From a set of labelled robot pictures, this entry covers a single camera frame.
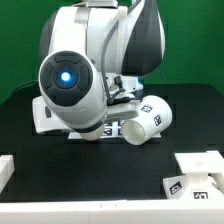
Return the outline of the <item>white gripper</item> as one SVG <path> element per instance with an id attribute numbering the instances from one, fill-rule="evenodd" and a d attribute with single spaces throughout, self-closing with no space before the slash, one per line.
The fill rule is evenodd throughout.
<path id="1" fill-rule="evenodd" d="M 107 122 L 115 122 L 135 118 L 138 101 L 121 103 L 106 108 L 102 117 L 92 116 L 86 110 L 67 114 L 64 118 L 57 115 L 45 103 L 42 97 L 33 100 L 33 119 L 36 132 L 67 131 L 90 133 L 101 128 Z"/>

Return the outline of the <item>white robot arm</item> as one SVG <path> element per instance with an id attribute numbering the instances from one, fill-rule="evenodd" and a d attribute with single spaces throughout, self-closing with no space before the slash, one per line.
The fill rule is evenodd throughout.
<path id="1" fill-rule="evenodd" d="M 128 112 L 109 111 L 132 77 L 162 61 L 165 35 L 157 0 L 81 0 L 59 8 L 40 39 L 40 95 L 33 99 L 38 133 L 88 133 Z"/>

